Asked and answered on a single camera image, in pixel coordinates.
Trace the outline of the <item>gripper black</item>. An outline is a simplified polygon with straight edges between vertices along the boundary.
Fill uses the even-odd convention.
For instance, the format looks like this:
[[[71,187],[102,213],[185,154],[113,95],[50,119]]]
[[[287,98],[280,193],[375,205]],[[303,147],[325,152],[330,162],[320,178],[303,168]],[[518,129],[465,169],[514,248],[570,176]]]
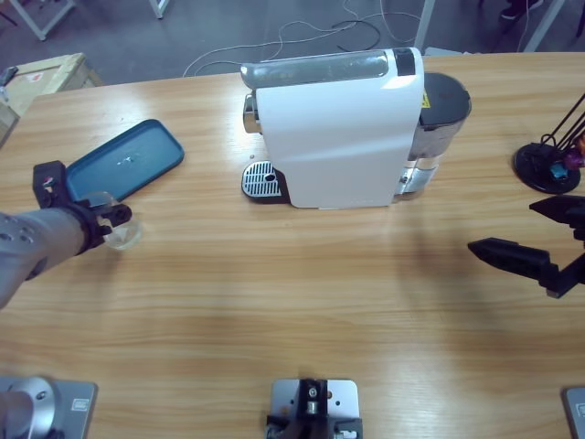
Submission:
[[[105,231],[127,223],[133,214],[131,208],[124,204],[114,205],[110,196],[87,196],[67,203],[66,211],[78,221],[83,234],[78,255],[102,245]],[[99,217],[106,221],[103,226],[99,223]]]
[[[558,195],[529,205],[531,210],[562,224],[570,224],[576,241],[584,242],[584,197]],[[584,253],[559,271],[549,252],[520,245],[514,241],[485,238],[467,244],[481,261],[498,270],[538,281],[547,287],[547,295],[561,298],[584,283]]]

